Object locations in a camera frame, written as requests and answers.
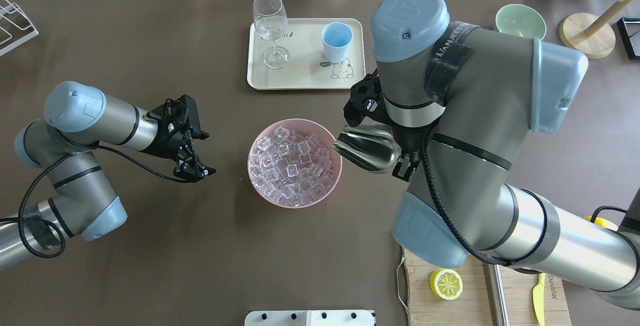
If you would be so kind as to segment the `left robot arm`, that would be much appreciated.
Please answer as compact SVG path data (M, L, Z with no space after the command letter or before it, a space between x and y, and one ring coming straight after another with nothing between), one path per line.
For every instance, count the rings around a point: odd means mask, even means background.
M46 99L43 117L14 140L16 155L41 173L16 214L1 220L1 269L30 258L55 258L69 238L96 240L128 215L94 156L123 146L174 162L164 180L196 183L215 173L196 154L194 141L208 138L197 103L187 95L151 111L82 83L62 82Z

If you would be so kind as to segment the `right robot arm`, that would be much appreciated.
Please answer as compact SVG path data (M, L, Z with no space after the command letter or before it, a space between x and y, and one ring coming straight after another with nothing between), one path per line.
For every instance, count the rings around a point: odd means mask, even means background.
M589 60L566 46L451 21L445 0L383 0L370 19L377 74L351 88L349 126L368 117L401 149L408 181L393 237L457 268L471 255L556 275L618 307L639 309L639 210L616 231L508 185L529 132L555 132Z

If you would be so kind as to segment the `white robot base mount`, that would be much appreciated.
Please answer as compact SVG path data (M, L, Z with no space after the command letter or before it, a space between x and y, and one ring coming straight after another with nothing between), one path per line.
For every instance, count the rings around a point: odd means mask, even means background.
M285 310L249 312L245 326L376 326L370 310Z

